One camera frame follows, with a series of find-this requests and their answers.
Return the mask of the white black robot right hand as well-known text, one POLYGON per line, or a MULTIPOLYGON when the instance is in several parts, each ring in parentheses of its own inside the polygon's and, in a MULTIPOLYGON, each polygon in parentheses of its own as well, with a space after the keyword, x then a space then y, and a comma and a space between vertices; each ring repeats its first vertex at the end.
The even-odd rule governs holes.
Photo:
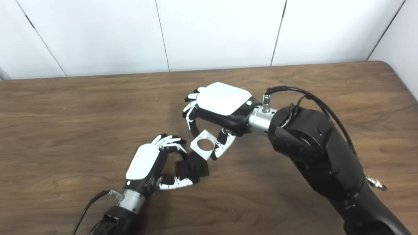
POLYGON ((190 146, 204 160, 219 159, 236 137, 251 133, 249 115, 261 105, 250 92, 221 82, 195 89, 184 101, 182 117, 194 137, 190 146), (220 126, 218 137, 200 132, 199 118, 220 126))

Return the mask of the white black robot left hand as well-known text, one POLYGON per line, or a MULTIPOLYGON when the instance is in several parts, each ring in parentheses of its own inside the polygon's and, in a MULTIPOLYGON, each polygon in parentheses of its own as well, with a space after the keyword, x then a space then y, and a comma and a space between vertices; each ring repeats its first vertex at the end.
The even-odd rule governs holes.
POLYGON ((173 190, 200 183, 199 177, 163 175, 162 170, 171 153, 179 153, 184 160, 188 153, 183 148, 186 141, 176 135, 163 133, 151 143, 140 146, 126 172, 125 190, 148 198, 159 190, 173 190))

